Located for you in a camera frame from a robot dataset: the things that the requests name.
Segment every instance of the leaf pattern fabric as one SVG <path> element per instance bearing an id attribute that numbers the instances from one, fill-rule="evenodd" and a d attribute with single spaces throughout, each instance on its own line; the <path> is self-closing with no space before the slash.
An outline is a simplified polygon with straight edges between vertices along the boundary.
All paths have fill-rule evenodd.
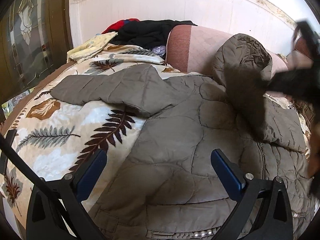
<path id="1" fill-rule="evenodd" d="M 56 127 L 53 128 L 52 126 L 50 126 L 49 129 L 35 129 L 19 143 L 16 151 L 19 152 L 22 147 L 28 144 L 44 149 L 47 147 L 57 146 L 58 144 L 62 146 L 71 136 L 80 137 L 80 135 L 72 133 L 74 129 L 75 126 L 73 126 L 71 130 L 69 130 L 69 128 L 64 129 L 63 126 L 59 130 Z"/>
<path id="2" fill-rule="evenodd" d="M 87 70 L 85 74 L 99 74 L 108 69 L 112 69 L 114 72 L 113 67 L 121 64 L 122 62 L 123 62 L 123 59 L 118 59 L 118 58 L 94 61 L 90 63 L 91 68 Z"/>
<path id="3" fill-rule="evenodd" d="M 163 73 L 170 73 L 170 72 L 180 72 L 178 69 L 166 67 L 163 71 Z"/>
<path id="4" fill-rule="evenodd" d="M 17 149 L 18 155 L 28 166 L 46 180 L 60 179 L 70 172 L 70 168 L 79 166 L 86 160 L 85 156 L 81 157 L 81 155 L 89 157 L 94 152 L 92 149 L 97 145 L 85 145 L 85 143 L 93 139 L 102 140 L 105 137 L 97 147 L 104 149 L 108 147 L 108 163 L 105 169 L 108 172 L 100 177 L 90 197 L 82 202 L 87 211 L 92 208 L 102 190 L 129 154 L 145 119 L 131 116 L 128 113 L 127 118 L 132 118 L 134 122 L 126 120 L 124 122 L 126 125 L 121 125 L 116 129 L 115 125 L 119 125 L 119 114 L 121 115 L 121 113 L 115 113 L 113 110 L 125 112 L 123 106 L 105 104 L 101 101 L 92 101 L 84 106 L 74 106 L 61 101 L 53 102 L 50 95 L 51 88 L 54 88 L 68 75 L 110 75 L 114 71 L 135 67 L 142 63 L 151 64 L 161 78 L 185 75 L 183 73 L 162 73 L 165 69 L 164 60 L 159 56 L 148 55 L 150 55 L 149 51 L 143 51 L 134 45 L 106 45 L 101 52 L 90 55 L 89 60 L 74 64 L 56 75 L 52 82 L 47 84 L 24 106 L 9 127 L 9 129 L 17 129 L 12 148 Z M 94 64 L 94 61 L 102 62 L 99 65 Z M 114 133 L 112 136 L 108 136 L 107 134 L 112 133 L 111 131 L 95 131 L 95 129 L 110 129 Z M 86 152 L 82 152 L 87 147 L 91 147 L 92 151 L 87 149 Z M 14 168 L 10 160 L 7 167 L 9 171 Z M 19 170 L 17 170 L 17 176 L 11 177 L 15 178 L 12 179 L 13 185 L 15 182 L 18 187 L 23 184 L 23 190 L 18 192 L 21 190 L 20 187 L 16 191 L 17 199 L 15 199 L 12 210 L 25 227 L 33 184 Z M 6 184 L 5 178 L 0 176 L 0 193 L 12 202 L 8 192 L 5 194 L 6 188 L 2 187 L 4 184 Z"/>
<path id="5" fill-rule="evenodd" d="M 23 184 L 21 183 L 21 181 L 17 179 L 16 173 L 17 173 L 16 167 L 14 167 L 10 171 L 10 173 L 7 170 L 6 174 L 4 175 L 4 184 L 2 185 L 2 190 L 4 191 L 5 195 L 8 197 L 7 201 L 9 205 L 11 207 L 16 206 L 21 216 L 20 210 L 16 203 L 16 199 L 21 194 Z"/>
<path id="6" fill-rule="evenodd" d="M 37 97 L 34 98 L 34 100 L 37 100 L 37 99 L 40 99 L 40 97 L 44 96 L 44 95 L 47 95 L 47 94 L 50 94 L 52 89 L 48 90 L 48 91 L 43 91 L 41 92 Z"/>
<path id="7" fill-rule="evenodd" d="M 311 133 L 309 133 L 307 130 L 304 133 L 308 139 L 308 142 L 310 143 L 310 137 L 311 137 Z"/>
<path id="8" fill-rule="evenodd" d="M 51 115 L 59 109 L 60 102 L 55 98 L 49 98 L 39 105 L 33 106 L 27 114 L 27 117 L 35 117 L 39 120 L 45 120 L 51 117 Z"/>
<path id="9" fill-rule="evenodd" d="M 137 49 L 133 49 L 133 50 L 129 50 L 129 51 L 125 51 L 125 52 L 120 52 L 119 54 L 135 54 L 135 55 L 145 55 L 145 56 L 157 56 L 158 55 L 154 52 L 152 52 L 151 50 L 148 49 L 144 49 L 144 48 L 137 48 Z"/>
<path id="10" fill-rule="evenodd" d="M 121 111 L 121 110 L 111 110 L 113 114 L 109 114 L 111 118 L 106 119 L 105 124 L 102 127 L 95 129 L 94 131 L 98 132 L 91 136 L 90 141 L 87 141 L 85 145 L 88 145 L 84 148 L 78 157 L 75 165 L 70 168 L 70 171 L 76 171 L 79 166 L 86 162 L 90 156 L 98 149 L 103 149 L 108 152 L 109 144 L 116 146 L 116 139 L 122 144 L 122 135 L 126 136 L 126 128 L 132 129 L 130 123 L 135 123 L 132 119 L 133 116 L 136 116 L 134 113 Z"/>

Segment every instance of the red clothing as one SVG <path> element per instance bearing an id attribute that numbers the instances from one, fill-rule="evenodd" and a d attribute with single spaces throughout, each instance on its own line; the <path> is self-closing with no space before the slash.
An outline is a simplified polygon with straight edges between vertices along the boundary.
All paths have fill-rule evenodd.
<path id="1" fill-rule="evenodd" d="M 111 25 L 110 25 L 106 30 L 104 30 L 101 34 L 118 31 L 123 25 L 125 25 L 126 23 L 131 22 L 131 21 L 137 21 L 137 22 L 139 22 L 139 20 L 136 19 L 136 18 L 130 18 L 130 19 L 127 19 L 127 20 L 120 20 L 120 21 L 117 21 L 117 22 L 114 23 L 114 24 L 111 24 Z"/>

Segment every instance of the metal screw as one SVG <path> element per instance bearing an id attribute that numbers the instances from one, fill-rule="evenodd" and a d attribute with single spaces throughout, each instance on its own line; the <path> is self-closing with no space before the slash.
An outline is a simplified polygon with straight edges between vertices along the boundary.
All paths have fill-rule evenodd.
<path id="1" fill-rule="evenodd" d="M 252 180 L 252 179 L 254 178 L 254 176 L 253 176 L 252 173 L 247 173 L 247 174 L 245 175 L 245 177 L 246 177 L 247 179 L 249 179 L 249 180 Z"/>
<path id="2" fill-rule="evenodd" d="M 282 183 L 282 178 L 281 177 L 279 177 L 279 176 L 276 176 L 276 181 L 278 181 L 279 183 Z"/>
<path id="3" fill-rule="evenodd" d="M 67 173 L 66 175 L 64 175 L 64 179 L 66 179 L 66 180 L 69 180 L 69 179 L 72 179 L 72 174 L 71 173 Z"/>

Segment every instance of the white wall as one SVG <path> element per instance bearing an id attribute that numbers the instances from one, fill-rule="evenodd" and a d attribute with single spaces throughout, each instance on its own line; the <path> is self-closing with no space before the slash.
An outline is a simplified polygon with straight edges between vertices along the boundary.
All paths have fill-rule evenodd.
<path id="1" fill-rule="evenodd" d="M 304 0 L 69 0 L 74 46 L 112 23 L 140 20 L 192 20 L 227 33 L 246 33 L 275 53 L 287 55 L 296 20 L 320 25 Z"/>

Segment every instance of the black fabric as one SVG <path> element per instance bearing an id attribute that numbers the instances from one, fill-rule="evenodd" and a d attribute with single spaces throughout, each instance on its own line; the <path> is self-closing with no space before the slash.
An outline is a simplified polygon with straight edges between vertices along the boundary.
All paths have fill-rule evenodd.
<path id="1" fill-rule="evenodd" d="M 191 21 L 132 21 L 118 30 L 118 35 L 110 43 L 116 45 L 137 45 L 152 50 L 166 45 L 170 31 L 177 25 L 195 25 Z"/>

